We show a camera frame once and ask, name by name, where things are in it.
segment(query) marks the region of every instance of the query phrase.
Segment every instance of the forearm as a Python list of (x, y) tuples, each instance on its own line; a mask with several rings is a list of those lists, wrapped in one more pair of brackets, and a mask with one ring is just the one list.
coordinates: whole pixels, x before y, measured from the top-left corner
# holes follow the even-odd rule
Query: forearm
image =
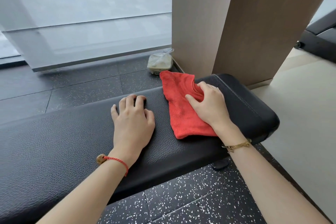
[[(225, 145), (246, 141), (233, 124), (215, 131)], [(254, 147), (230, 155), (268, 224), (329, 223)]]
[(38, 224), (97, 223), (125, 172), (125, 167), (118, 161), (104, 162), (50, 210)]

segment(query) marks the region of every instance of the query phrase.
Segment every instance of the red string bracelet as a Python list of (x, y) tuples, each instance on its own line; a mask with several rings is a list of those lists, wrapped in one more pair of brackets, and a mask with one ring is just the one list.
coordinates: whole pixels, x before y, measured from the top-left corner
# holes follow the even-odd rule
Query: red string bracelet
[(105, 154), (100, 154), (97, 158), (96, 158), (96, 161), (99, 165), (103, 164), (105, 161), (107, 161), (108, 159), (111, 159), (111, 160), (116, 160), (120, 163), (122, 163), (125, 167), (126, 167), (126, 173), (125, 173), (125, 176), (127, 175), (128, 173), (128, 166), (125, 162), (123, 162), (121, 159), (119, 158), (112, 158), (112, 157), (109, 157), (109, 156), (106, 156)]

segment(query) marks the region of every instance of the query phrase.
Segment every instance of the black bench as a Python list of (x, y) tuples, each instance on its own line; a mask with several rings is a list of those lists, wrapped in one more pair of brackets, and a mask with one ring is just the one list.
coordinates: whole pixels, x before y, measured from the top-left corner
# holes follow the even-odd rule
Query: black bench
[[(202, 80), (223, 92), (232, 121), (253, 144), (278, 128), (277, 115), (234, 77), (211, 75)], [(138, 94), (147, 97), (145, 105), (154, 112), (156, 128), (109, 203), (228, 156), (217, 137), (175, 138), (162, 87)], [(96, 156), (113, 147), (110, 108), (122, 97), (0, 126), (0, 223), (35, 223), (97, 168)]]

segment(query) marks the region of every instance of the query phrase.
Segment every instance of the gold bracelet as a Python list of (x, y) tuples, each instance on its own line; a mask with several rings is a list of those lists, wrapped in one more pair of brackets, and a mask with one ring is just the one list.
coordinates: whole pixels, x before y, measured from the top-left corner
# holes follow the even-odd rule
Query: gold bracelet
[(237, 144), (237, 145), (231, 145), (231, 146), (225, 146), (223, 145), (223, 148), (228, 149), (230, 152), (235, 152), (235, 149), (241, 148), (241, 147), (250, 147), (251, 145), (251, 139), (247, 139), (247, 142)]

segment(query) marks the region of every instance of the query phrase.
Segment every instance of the left hand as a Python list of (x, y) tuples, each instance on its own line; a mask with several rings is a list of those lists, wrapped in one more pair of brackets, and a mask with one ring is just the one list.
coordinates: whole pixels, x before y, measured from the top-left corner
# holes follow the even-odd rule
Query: left hand
[(116, 105), (111, 108), (114, 137), (113, 150), (109, 156), (121, 159), (129, 168), (149, 143), (155, 128), (153, 112), (144, 109), (145, 99), (145, 96), (132, 94), (120, 100), (119, 114)]

